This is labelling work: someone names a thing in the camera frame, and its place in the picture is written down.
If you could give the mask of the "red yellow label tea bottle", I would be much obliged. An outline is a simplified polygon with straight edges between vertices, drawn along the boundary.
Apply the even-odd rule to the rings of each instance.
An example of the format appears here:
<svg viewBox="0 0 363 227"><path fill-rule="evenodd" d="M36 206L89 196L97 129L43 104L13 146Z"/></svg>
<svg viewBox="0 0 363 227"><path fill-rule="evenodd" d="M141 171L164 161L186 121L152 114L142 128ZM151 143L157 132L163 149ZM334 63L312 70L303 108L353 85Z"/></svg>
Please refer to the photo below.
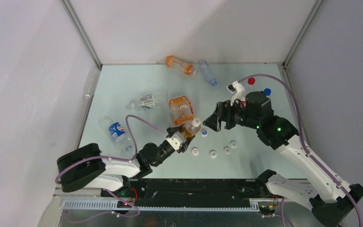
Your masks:
<svg viewBox="0 0 363 227"><path fill-rule="evenodd" d="M181 134L185 139L191 139L201 130L201 120L199 118L194 118L187 121L182 129Z"/></svg>

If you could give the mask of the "red bottle cap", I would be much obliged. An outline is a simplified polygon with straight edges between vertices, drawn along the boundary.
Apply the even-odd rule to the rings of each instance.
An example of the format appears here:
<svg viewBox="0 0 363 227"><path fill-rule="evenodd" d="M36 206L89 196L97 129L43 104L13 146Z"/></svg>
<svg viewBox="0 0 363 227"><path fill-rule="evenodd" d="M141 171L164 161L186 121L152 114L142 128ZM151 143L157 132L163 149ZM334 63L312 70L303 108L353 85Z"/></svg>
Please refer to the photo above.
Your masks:
<svg viewBox="0 0 363 227"><path fill-rule="evenodd" d="M251 86L253 86L256 83L256 79L255 78L248 78L247 83Z"/></svg>

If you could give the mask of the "blue bottle cap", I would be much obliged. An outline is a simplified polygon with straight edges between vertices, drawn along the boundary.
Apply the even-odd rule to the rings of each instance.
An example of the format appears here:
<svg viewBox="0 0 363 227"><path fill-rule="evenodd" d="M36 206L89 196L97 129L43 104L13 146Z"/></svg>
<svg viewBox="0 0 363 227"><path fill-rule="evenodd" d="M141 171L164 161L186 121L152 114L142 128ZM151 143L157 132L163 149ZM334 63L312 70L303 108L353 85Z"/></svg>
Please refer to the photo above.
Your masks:
<svg viewBox="0 0 363 227"><path fill-rule="evenodd" d="M270 88L265 88L265 89L263 90L263 92L264 92L264 94L265 94L266 96L270 96L270 95L271 95L271 93L272 93L272 90L271 90Z"/></svg>

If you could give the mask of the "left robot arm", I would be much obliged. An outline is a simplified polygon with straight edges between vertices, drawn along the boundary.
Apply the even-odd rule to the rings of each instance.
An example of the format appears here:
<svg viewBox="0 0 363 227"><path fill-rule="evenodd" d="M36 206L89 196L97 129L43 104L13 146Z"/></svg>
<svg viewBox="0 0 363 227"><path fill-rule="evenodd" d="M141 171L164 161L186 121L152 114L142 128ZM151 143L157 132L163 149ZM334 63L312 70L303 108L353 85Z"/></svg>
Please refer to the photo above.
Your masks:
<svg viewBox="0 0 363 227"><path fill-rule="evenodd" d="M173 153L187 150L196 134L183 127L169 127L162 144L147 143L130 159L104 156L98 144L90 143L57 159L59 174L55 182L63 192L85 187L100 188L125 197L130 192L129 179L140 179L153 172Z"/></svg>

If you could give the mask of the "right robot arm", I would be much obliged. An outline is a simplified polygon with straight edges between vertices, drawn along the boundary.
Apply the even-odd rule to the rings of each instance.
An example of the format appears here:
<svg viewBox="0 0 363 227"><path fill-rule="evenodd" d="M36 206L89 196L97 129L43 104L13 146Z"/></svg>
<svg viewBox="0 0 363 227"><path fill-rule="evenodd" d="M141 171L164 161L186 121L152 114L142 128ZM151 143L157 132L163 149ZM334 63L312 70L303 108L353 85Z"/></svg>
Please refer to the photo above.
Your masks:
<svg viewBox="0 0 363 227"><path fill-rule="evenodd" d="M222 123L227 130L236 125L254 129L266 146L296 165L309 181L304 185L267 170L256 179L260 197L275 194L287 198L310 210L326 227L337 227L363 197L360 184L340 178L319 160L287 119L274 114L270 99L262 91L248 93L244 102L239 99L218 102L203 123L214 131L220 131Z"/></svg>

